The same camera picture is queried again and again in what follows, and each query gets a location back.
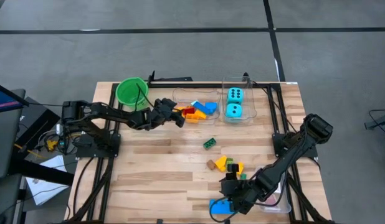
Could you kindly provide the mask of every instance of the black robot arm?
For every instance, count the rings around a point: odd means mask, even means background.
[[[184,124],[181,111],[173,111],[176,103],[170,99],[157,99],[154,108],[145,108],[134,112],[127,112],[112,108],[104,103],[88,103],[86,101],[65,101],[62,105],[61,123],[66,135],[83,131],[79,142],[77,157],[112,157],[117,155],[120,136],[113,135],[107,129],[99,128],[92,122],[102,118],[124,123],[136,130],[151,130],[166,121],[175,121],[180,128]]]
[[[232,201],[234,211],[247,214],[257,200],[264,202],[276,191],[282,175],[307,150],[327,142],[332,130],[333,127],[319,116],[309,114],[298,133],[286,135],[283,140],[286,152],[281,157],[259,169],[249,180],[237,180],[235,170],[226,174],[221,180],[221,193]]]

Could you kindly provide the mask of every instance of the green bowl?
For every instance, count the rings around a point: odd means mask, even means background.
[[[137,99],[139,89],[137,85],[141,88],[142,92]],[[128,106],[133,111],[135,110],[136,101],[137,109],[141,110],[147,107],[148,102],[145,100],[143,94],[148,96],[148,85],[141,78],[127,78],[119,83],[116,88],[116,98],[118,101],[126,106]]]

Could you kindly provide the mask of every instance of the white paper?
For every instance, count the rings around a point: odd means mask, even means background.
[[[64,172],[67,171],[65,169],[65,166],[64,166],[64,158],[62,157],[62,155],[53,157],[53,158],[49,159],[48,161],[42,162],[41,165],[46,166],[46,167],[55,167],[55,169],[61,170]],[[64,184],[55,184],[52,182],[47,182],[47,181],[39,180],[39,179],[33,179],[30,177],[26,177],[26,181],[27,181],[28,186],[32,192],[32,195],[36,195],[33,197],[36,205],[42,205],[46,201],[50,200],[52,197],[56,196],[61,191],[68,188],[68,186],[64,185]]]

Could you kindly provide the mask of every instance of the small brown block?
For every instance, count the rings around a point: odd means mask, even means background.
[[[212,160],[207,161],[206,165],[208,166],[208,168],[210,168],[210,170],[216,169],[216,164]]]

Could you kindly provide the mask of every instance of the red block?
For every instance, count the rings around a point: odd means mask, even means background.
[[[195,108],[185,108],[183,110],[183,114],[186,115],[188,113],[195,113]]]

